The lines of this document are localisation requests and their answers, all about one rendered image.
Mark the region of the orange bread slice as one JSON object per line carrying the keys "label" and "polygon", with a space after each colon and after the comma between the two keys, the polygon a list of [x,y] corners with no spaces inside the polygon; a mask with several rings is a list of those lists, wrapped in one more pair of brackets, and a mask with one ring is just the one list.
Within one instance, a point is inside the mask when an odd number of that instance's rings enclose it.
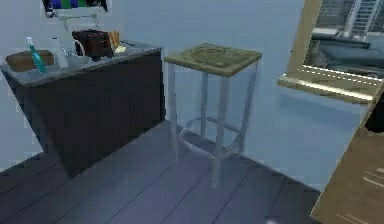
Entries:
{"label": "orange bread slice", "polygon": [[120,44],[120,36],[117,31],[110,31],[109,36],[111,38],[111,43],[113,44],[114,48],[117,48]]}

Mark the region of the tan-topped stool with grey legs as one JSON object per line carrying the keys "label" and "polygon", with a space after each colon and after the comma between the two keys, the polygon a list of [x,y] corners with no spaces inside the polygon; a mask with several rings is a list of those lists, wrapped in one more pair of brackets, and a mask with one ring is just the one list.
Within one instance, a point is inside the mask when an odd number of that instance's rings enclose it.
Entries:
{"label": "tan-topped stool with grey legs", "polygon": [[[184,139],[184,135],[190,130],[194,122],[200,122],[200,136],[206,136],[207,123],[216,125],[215,148],[208,152],[213,160],[212,187],[216,188],[220,182],[221,163],[224,159],[239,155],[244,152],[246,132],[249,125],[250,111],[255,90],[258,63],[262,54],[257,51],[220,46],[210,43],[202,43],[185,49],[181,52],[170,53],[163,58],[167,64],[168,76],[168,110],[170,118],[170,140],[172,150],[175,152],[176,160],[179,160],[179,143],[183,143],[192,151],[203,152],[203,149]],[[180,66],[201,73],[201,107],[200,116],[189,120],[186,125],[177,132],[177,109],[176,109],[176,77],[175,66]],[[241,126],[235,126],[226,122],[229,101],[230,79],[252,67],[253,74],[250,76],[247,87],[247,96],[244,104]],[[208,102],[208,75],[220,78],[220,93],[218,115],[216,118],[207,115]]]}

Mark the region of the dark cabinet with grey worktop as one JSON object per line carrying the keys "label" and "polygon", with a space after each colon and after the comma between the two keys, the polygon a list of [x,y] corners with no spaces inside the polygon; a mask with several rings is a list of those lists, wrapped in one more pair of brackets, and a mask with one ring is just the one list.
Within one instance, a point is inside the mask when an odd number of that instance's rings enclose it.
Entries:
{"label": "dark cabinet with grey worktop", "polygon": [[125,41],[94,62],[76,56],[42,74],[0,65],[43,151],[73,178],[165,120],[162,49]]}

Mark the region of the teal bottle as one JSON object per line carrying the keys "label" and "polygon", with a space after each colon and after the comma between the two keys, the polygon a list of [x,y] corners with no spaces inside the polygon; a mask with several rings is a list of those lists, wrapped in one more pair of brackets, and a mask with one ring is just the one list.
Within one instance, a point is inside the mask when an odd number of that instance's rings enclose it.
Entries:
{"label": "teal bottle", "polygon": [[30,52],[31,52],[31,56],[32,56],[32,60],[34,62],[34,65],[36,67],[36,69],[40,72],[40,73],[45,73],[46,72],[46,66],[45,66],[45,63],[44,61],[42,60],[41,56],[39,55],[39,53],[37,52],[34,44],[33,44],[33,39],[29,36],[26,37],[26,40],[27,40],[27,43],[29,45],[29,48],[30,48]]}

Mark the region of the colourful framed picture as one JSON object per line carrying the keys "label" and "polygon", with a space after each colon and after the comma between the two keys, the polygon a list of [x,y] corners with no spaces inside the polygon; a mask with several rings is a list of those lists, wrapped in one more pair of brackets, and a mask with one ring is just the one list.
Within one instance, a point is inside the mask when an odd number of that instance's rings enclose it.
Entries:
{"label": "colourful framed picture", "polygon": [[107,0],[41,0],[44,13],[48,18],[56,15],[57,10],[99,7],[108,12]]}

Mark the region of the dark red toaster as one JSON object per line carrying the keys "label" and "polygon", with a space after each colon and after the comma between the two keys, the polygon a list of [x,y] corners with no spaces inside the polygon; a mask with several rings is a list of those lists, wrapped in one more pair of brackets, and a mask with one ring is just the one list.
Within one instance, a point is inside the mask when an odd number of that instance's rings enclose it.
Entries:
{"label": "dark red toaster", "polygon": [[98,61],[101,57],[112,58],[114,52],[111,48],[109,33],[99,30],[86,29],[72,32],[72,38],[78,40],[85,53],[82,53],[78,43],[75,44],[78,56],[91,57],[93,61]]}

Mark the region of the brown wooden furniture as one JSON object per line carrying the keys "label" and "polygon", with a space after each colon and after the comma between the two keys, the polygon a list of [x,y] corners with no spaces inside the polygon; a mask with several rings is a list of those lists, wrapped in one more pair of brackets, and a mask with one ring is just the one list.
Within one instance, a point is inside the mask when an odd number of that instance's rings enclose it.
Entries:
{"label": "brown wooden furniture", "polygon": [[384,224],[384,128],[366,123],[384,94],[384,80],[311,211],[321,224]]}

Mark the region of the grey tap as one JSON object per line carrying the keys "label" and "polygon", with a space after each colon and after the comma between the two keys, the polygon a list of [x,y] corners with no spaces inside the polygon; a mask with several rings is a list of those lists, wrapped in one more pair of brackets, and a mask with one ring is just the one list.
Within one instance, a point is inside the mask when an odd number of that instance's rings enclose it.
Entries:
{"label": "grey tap", "polygon": [[62,23],[65,31],[70,32],[76,28],[100,29],[101,25],[98,15],[95,13],[83,15],[59,15],[58,20]]}

